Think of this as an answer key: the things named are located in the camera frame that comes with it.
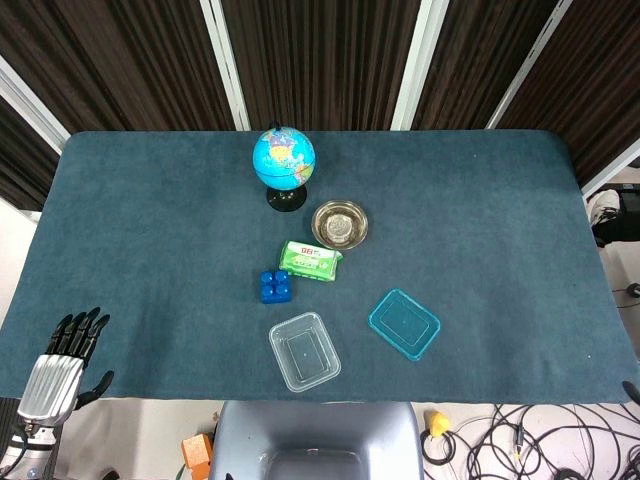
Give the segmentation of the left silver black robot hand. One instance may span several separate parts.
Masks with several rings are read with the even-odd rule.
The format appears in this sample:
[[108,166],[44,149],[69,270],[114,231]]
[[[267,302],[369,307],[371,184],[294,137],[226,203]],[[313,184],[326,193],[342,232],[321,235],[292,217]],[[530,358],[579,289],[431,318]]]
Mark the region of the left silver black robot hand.
[[68,314],[56,325],[47,348],[36,360],[17,413],[26,427],[54,428],[104,395],[114,372],[104,373],[91,390],[79,391],[84,372],[110,316],[98,307]]

